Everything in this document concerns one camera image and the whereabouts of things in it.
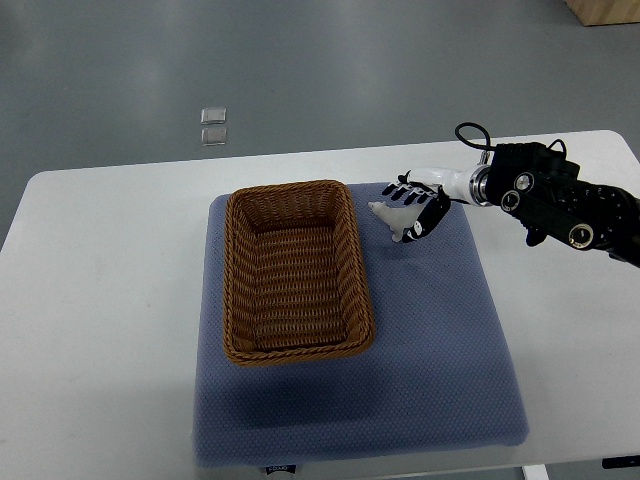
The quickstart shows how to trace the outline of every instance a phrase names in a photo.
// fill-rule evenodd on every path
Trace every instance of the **blue cushion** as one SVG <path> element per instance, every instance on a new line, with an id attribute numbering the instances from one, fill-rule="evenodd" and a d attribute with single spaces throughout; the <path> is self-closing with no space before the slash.
<path id="1" fill-rule="evenodd" d="M 526 438 L 511 357 L 462 207 L 453 204 L 425 239 L 396 244 L 367 206 L 382 200 L 385 186 L 349 186 L 376 320 L 373 345 L 354 357 L 272 367 L 238 367 L 222 350 L 228 196 L 212 203 L 193 425 L 199 466 L 300 464 Z"/>

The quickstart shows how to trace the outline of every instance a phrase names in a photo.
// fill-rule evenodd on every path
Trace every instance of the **robotic hand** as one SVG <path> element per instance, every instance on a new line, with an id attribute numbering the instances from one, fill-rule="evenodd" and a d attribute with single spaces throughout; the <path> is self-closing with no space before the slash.
<path id="1" fill-rule="evenodd" d="M 480 130 L 486 144 L 469 142 L 460 134 L 464 127 Z M 580 166 L 566 160 L 562 140 L 548 147 L 537 142 L 492 146 L 489 133 L 475 123 L 462 123 L 455 133 L 465 145 L 483 151 L 477 166 L 463 172 L 410 170 L 382 192 L 393 193 L 393 200 L 409 193 L 405 205 L 429 200 L 405 229 L 403 242 L 431 232 L 453 200 L 500 206 L 527 229 L 526 242 L 531 247 L 551 236 L 577 250 L 604 250 L 612 258 L 640 267 L 640 200 L 618 187 L 578 180 Z M 556 144 L 561 150 L 553 149 Z M 489 152 L 493 152 L 490 164 Z"/>

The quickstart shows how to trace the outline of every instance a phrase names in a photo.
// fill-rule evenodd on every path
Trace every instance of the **brown wicker basket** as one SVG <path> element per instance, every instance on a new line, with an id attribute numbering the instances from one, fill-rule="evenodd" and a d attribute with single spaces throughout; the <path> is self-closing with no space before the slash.
<path id="1" fill-rule="evenodd" d="M 346 357 L 371 345 L 373 310 L 346 185 L 238 190 L 224 239 L 223 346 L 232 362 Z"/>

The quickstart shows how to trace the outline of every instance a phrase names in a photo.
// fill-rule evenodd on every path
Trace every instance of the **white toy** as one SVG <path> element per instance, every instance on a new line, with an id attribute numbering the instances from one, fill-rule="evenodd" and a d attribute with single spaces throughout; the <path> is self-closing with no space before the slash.
<path id="1" fill-rule="evenodd" d="M 414 226 L 424 207 L 422 204 L 414 203 L 408 207 L 392 208 L 388 207 L 386 202 L 369 202 L 369 208 L 376 217 L 389 225 L 393 232 L 391 240 L 394 242 L 402 241 L 404 230 Z"/>

